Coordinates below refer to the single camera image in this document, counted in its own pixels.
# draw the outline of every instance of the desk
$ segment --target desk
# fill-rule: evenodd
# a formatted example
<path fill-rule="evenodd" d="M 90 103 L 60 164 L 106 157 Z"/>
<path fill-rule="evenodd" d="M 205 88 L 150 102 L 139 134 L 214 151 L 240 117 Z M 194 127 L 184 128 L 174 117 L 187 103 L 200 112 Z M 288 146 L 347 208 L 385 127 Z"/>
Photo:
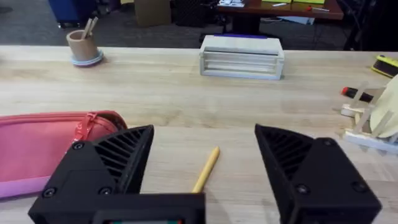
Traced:
<path fill-rule="evenodd" d="M 326 0 L 323 5 L 293 2 L 285 6 L 272 6 L 275 4 L 277 2 L 246 0 L 246 4 L 242 8 L 218 6 L 217 9 L 220 13 L 232 15 L 232 33 L 234 34 L 258 34 L 260 18 L 266 16 L 302 16 L 333 20 L 342 20 L 344 16 L 336 0 Z M 307 11 L 307 7 L 309 6 L 324 7 L 330 11 Z"/>
<path fill-rule="evenodd" d="M 398 157 L 339 139 L 351 125 L 333 108 L 344 86 L 383 85 L 377 52 L 285 51 L 280 81 L 199 75 L 198 49 L 101 48 L 106 61 L 75 68 L 67 47 L 0 47 L 0 114 L 103 110 L 129 126 L 155 125 L 142 192 L 189 192 L 211 150 L 209 224 L 277 224 L 279 213 L 254 124 L 335 138 L 383 204 L 375 223 L 398 220 Z M 386 54 L 398 57 L 398 53 Z M 0 223 L 31 223 L 34 197 L 0 202 Z"/>

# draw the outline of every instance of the wooden stand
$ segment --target wooden stand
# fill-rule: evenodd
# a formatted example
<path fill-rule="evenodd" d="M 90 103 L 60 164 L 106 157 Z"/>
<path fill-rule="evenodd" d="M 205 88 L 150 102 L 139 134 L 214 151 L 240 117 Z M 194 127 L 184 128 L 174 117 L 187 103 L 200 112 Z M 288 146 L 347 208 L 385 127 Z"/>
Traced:
<path fill-rule="evenodd" d="M 341 115 L 352 117 L 355 121 L 355 126 L 352 129 L 345 129 L 343 139 L 363 146 L 373 147 L 398 154 L 398 144 L 396 144 L 398 133 L 395 133 L 389 138 L 378 137 L 385 125 L 391 119 L 393 112 L 387 111 L 376 128 L 373 131 L 370 131 L 370 133 L 364 131 L 364 126 L 367 124 L 367 121 L 369 121 L 371 113 L 376 107 L 376 102 L 386 89 L 378 89 L 376 94 L 373 96 L 372 101 L 366 107 L 360 107 L 358 106 L 359 98 L 367 86 L 367 82 L 362 83 L 352 102 L 350 104 L 343 104 L 341 108 Z"/>

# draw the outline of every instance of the gray carpet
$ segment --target gray carpet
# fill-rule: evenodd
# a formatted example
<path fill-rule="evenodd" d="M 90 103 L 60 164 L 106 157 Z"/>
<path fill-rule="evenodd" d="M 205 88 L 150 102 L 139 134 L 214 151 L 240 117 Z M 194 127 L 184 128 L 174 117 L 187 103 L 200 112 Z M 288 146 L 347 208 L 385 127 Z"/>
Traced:
<path fill-rule="evenodd" d="M 0 0 L 1 45 L 67 45 L 65 35 L 71 30 L 58 28 L 47 0 Z M 262 23 L 260 30 L 282 37 L 284 49 L 341 50 L 346 40 L 342 28 L 336 25 L 309 26 L 282 21 Z M 314 41 L 314 31 L 317 36 L 321 34 L 318 41 Z M 141 28 L 137 26 L 133 8 L 102 17 L 94 31 L 100 46 L 167 48 L 199 48 L 201 32 L 221 32 L 221 27 L 171 24 Z"/>

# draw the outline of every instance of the blue saucer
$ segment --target blue saucer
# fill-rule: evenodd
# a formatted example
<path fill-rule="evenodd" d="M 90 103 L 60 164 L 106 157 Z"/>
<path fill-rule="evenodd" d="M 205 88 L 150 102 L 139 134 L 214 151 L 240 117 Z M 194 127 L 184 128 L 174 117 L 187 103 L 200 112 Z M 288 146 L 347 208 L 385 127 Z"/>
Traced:
<path fill-rule="evenodd" d="M 78 61 L 75 56 L 72 55 L 72 64 L 76 66 L 90 66 L 100 62 L 104 58 L 104 52 L 102 50 L 98 50 L 98 54 L 95 58 L 87 61 Z"/>

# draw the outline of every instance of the black vent slots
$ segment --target black vent slots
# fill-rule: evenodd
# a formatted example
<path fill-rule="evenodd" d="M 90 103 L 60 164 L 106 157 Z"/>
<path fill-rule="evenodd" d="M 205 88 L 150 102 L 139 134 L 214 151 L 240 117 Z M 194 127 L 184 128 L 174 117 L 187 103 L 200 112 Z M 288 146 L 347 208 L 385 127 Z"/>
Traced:
<path fill-rule="evenodd" d="M 143 161 L 135 159 L 137 156 L 147 158 L 148 155 L 142 155 L 140 148 L 145 147 L 148 138 L 153 138 L 152 126 L 130 128 L 93 142 L 96 152 L 117 183 L 119 191 L 135 191 L 129 188 L 131 180 L 124 177 L 132 169 L 136 169 L 140 161 Z"/>
<path fill-rule="evenodd" d="M 262 133 L 286 177 L 292 179 L 310 150 L 313 139 L 272 127 L 262 127 Z"/>

